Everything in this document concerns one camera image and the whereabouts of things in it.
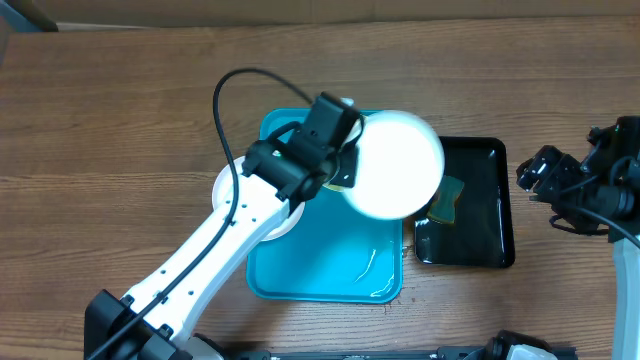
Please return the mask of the yellow green scrub sponge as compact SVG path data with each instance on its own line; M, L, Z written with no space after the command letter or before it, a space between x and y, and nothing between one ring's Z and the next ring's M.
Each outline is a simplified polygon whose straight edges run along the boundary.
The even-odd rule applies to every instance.
M437 223L454 225L456 220L456 206L464 189L464 182L445 175L431 201L427 217Z

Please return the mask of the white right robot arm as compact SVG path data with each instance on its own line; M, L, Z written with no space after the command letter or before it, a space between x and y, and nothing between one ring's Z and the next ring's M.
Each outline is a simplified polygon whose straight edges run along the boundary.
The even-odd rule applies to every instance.
M612 357L639 357L639 118L622 116L607 128L593 127L592 145L578 161L543 146L516 170L530 199L547 203L556 229L606 235L613 245L616 320Z

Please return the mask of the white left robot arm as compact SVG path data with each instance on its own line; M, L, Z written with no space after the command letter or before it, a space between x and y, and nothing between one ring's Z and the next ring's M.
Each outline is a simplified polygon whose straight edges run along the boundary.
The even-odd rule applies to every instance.
M158 270L121 299L107 291L85 312L88 359L220 359L193 333L209 302L249 252L321 187L351 185L354 142L342 147L259 140L230 165L231 187L213 212Z

